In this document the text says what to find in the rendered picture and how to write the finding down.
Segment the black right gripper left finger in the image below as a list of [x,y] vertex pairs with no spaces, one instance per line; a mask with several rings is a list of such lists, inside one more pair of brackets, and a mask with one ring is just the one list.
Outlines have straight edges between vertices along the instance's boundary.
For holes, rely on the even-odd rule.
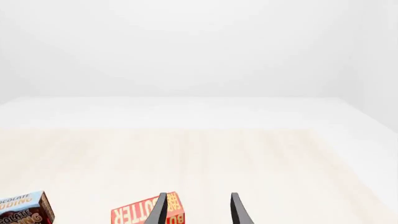
[[165,224],[167,219],[167,194],[162,192],[144,224]]

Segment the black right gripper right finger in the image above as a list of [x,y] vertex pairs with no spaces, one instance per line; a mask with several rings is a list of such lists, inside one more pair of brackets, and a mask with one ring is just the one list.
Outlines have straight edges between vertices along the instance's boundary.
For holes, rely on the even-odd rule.
[[233,224],[254,224],[236,192],[231,194],[230,210]]

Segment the chocolate pudding box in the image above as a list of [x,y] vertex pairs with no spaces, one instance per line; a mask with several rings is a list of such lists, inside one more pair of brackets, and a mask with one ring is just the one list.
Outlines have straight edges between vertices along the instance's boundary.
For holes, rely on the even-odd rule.
[[53,224],[54,220],[43,190],[0,199],[0,224]]

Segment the red butter box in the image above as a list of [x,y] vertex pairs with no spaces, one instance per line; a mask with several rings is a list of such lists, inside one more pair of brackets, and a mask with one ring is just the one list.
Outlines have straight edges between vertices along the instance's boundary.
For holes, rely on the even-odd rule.
[[[113,209],[111,211],[111,224],[144,224],[158,198],[156,196]],[[185,211],[176,192],[167,193],[165,224],[185,224]]]

